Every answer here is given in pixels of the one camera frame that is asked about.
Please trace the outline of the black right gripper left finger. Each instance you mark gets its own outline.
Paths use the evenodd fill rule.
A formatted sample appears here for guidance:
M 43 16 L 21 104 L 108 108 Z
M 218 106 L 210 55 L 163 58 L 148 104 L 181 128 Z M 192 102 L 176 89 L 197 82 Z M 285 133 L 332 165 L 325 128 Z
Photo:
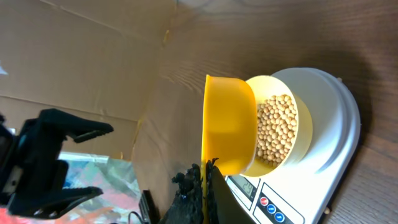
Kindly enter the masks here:
M 202 224 L 202 179 L 198 164 L 185 173 L 177 173 L 172 183 L 178 185 L 174 200 L 159 224 Z

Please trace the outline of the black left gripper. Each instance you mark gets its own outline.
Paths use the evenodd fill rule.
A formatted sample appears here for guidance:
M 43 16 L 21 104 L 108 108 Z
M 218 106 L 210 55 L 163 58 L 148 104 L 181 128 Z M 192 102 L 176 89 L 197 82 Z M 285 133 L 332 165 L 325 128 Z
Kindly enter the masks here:
M 97 187 L 62 189 L 68 164 L 58 155 L 65 136 L 81 143 L 113 131 L 108 123 L 58 109 L 28 119 L 18 136 L 1 125 L 1 206 L 18 217 L 58 219 L 102 195 Z

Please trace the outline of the white digital kitchen scale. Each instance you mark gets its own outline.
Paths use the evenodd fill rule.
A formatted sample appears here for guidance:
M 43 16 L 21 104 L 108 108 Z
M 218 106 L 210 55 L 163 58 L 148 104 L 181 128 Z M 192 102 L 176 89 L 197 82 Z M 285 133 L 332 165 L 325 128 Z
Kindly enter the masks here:
M 357 148 L 361 121 L 347 86 L 316 68 L 273 74 L 307 106 L 313 123 L 310 147 L 296 164 L 264 177 L 225 181 L 252 223 L 317 223 Z

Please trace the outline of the yellow plastic measuring scoop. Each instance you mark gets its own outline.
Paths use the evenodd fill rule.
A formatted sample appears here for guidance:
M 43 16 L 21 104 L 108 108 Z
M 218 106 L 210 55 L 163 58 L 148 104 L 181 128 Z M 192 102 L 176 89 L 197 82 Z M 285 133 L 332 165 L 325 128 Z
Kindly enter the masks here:
M 238 78 L 207 75 L 201 141 L 204 223 L 210 222 L 207 163 L 217 159 L 223 175 L 243 174 L 254 161 L 256 138 L 256 101 L 251 87 Z

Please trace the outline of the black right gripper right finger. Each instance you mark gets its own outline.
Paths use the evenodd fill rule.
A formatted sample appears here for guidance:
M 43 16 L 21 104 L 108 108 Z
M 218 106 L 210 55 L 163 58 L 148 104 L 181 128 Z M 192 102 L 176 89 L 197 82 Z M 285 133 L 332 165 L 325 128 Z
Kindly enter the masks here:
M 213 158 L 205 165 L 205 205 L 208 223 L 254 223 L 235 199 L 221 171 L 215 164 L 217 160 L 218 158 Z

